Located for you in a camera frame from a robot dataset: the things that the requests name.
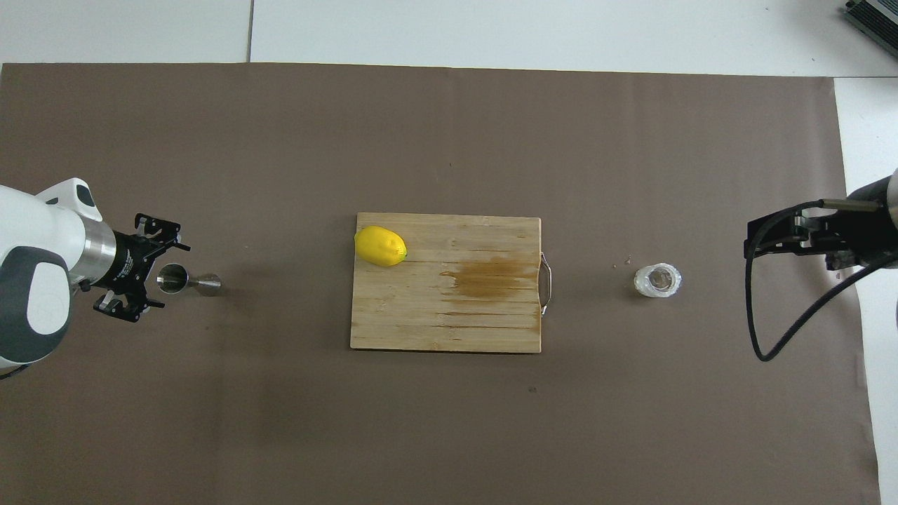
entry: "plastic container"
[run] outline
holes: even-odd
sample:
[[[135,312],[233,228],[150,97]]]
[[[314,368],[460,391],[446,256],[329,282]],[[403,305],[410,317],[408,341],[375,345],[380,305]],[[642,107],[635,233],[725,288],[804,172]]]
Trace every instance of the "plastic container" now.
[[[640,295],[667,298],[676,294],[680,288],[682,275],[673,265],[658,263],[636,270],[633,284]]]

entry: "black cable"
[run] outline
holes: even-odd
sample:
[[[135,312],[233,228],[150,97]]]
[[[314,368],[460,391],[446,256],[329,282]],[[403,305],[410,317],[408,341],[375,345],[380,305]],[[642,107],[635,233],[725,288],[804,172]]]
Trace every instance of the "black cable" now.
[[[754,349],[754,355],[758,357],[761,361],[770,361],[771,359],[776,358],[781,350],[786,347],[786,344],[792,340],[792,337],[798,332],[801,327],[807,323],[807,320],[810,319],[814,314],[820,310],[821,307],[826,305],[827,302],[835,298],[839,293],[850,287],[855,282],[865,278],[871,273],[883,268],[885,265],[888,265],[894,261],[898,261],[898,254],[889,254],[885,257],[871,262],[867,267],[863,270],[859,270],[854,274],[850,275],[847,279],[840,282],[837,286],[827,291],[823,294],[822,297],[818,298],[817,301],[813,302],[811,306],[807,308],[807,310],[802,313],[798,319],[789,326],[788,330],[783,333],[783,336],[780,337],[779,341],[777,341],[776,345],[773,346],[773,349],[770,350],[767,354],[764,354],[761,351],[761,346],[758,344],[758,335],[754,329],[754,313],[752,309],[752,263],[754,261],[754,253],[758,250],[758,246],[761,245],[761,242],[764,239],[764,236],[780,221],[786,219],[788,217],[794,216],[796,212],[804,210],[806,208],[819,208],[823,205],[823,201],[821,199],[814,201],[807,201],[805,203],[796,205],[791,208],[786,208],[777,212],[767,221],[758,228],[758,232],[755,234],[752,241],[748,244],[746,255],[745,255],[745,313],[748,316],[748,332],[752,337],[752,348]]]
[[[25,369],[26,369],[27,367],[28,367],[28,365],[19,365],[19,367],[18,367],[17,369],[15,369],[15,370],[13,370],[13,371],[11,371],[11,372],[6,372],[5,374],[0,375],[0,380],[3,380],[3,379],[5,379],[5,378],[12,377],[12,376],[14,376],[14,375],[21,374],[22,372],[25,371]]]

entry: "metal jigger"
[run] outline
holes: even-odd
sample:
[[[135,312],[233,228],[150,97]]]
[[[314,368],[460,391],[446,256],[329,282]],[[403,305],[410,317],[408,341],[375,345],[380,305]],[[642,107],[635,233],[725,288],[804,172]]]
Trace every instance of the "metal jigger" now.
[[[204,297],[214,297],[221,290],[222,280],[214,273],[193,277],[178,263],[169,263],[156,275],[156,286],[169,295],[180,293],[191,286]]]

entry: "bamboo cutting board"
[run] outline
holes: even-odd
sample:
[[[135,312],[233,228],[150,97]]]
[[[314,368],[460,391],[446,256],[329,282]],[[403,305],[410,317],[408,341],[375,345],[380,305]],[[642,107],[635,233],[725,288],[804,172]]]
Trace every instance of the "bamboo cutting board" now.
[[[353,349],[540,352],[537,217],[361,212],[405,241],[392,267],[356,257]]]

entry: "lemon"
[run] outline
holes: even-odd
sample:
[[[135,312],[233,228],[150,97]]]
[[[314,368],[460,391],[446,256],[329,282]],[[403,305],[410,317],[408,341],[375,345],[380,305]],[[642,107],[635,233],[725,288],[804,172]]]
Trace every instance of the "lemon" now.
[[[356,232],[358,257],[382,267],[391,267],[405,260],[409,250],[402,237],[380,226],[366,226]]]

